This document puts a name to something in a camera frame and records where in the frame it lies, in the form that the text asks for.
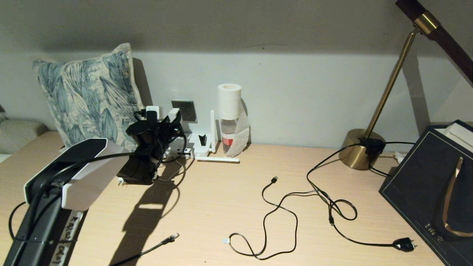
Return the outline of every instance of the gray wall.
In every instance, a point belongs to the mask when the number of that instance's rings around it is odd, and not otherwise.
[[[472,56],[473,1],[422,3]],[[412,29],[394,1],[378,0],[7,0],[0,21],[0,104],[9,117],[54,128],[33,59],[86,59],[130,42],[146,76],[139,85],[149,87],[143,100],[165,111],[172,99],[194,100],[191,130],[207,130],[216,86],[233,82],[244,87],[253,142],[320,147],[367,126]],[[471,94],[440,47],[419,35],[375,130],[414,141],[429,121],[472,114],[455,104]]]

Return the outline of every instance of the paper towel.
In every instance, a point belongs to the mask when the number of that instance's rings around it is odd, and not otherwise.
[[[239,109],[240,115],[238,116],[238,122],[236,123],[235,136],[232,145],[226,154],[229,157],[235,157],[240,154],[248,144],[248,138],[250,136],[250,123],[241,102]]]

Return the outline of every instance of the water bottle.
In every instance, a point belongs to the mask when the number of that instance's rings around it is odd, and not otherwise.
[[[222,131],[222,145],[224,153],[230,149],[233,139],[235,137],[235,130],[237,128],[238,119],[220,121],[220,130]]]

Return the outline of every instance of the wooden desk surface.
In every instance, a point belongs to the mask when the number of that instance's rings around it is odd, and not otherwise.
[[[0,163],[0,260],[5,259],[11,245],[8,217],[24,201],[23,184],[58,156],[61,146],[59,135],[48,132]],[[290,197],[283,204],[299,218],[294,252],[258,261],[236,254],[222,243],[229,234],[240,232],[259,251],[263,245],[263,216],[273,209],[262,200],[262,188],[273,176],[279,177],[266,191],[273,202],[289,192],[311,190],[305,174],[332,152],[252,144],[239,156],[240,164],[188,160],[184,180],[177,189],[162,183],[118,186],[114,180],[90,208],[70,265],[109,265],[149,249],[175,232],[181,236],[174,243],[126,265],[443,265],[378,193],[384,178],[370,171],[352,170],[339,161],[311,175],[331,198],[344,198],[356,206],[358,219],[349,222],[335,215],[337,227],[348,237],[365,242],[391,243],[410,237],[418,245],[413,252],[345,240],[330,226],[327,207],[315,196]],[[388,171],[395,165],[393,159],[380,158],[376,167]],[[177,169],[178,165],[172,163],[163,177]],[[182,176],[175,177],[173,183],[177,184]],[[25,212],[26,206],[17,211],[15,231]],[[291,249],[294,226],[294,217],[283,210],[270,216],[264,255]],[[241,239],[232,240],[238,250],[248,252]]]

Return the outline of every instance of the power outlet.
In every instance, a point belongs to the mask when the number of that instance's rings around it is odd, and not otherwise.
[[[171,101],[173,108],[179,108],[181,110],[181,116],[183,121],[197,121],[197,115],[195,114],[194,101]]]

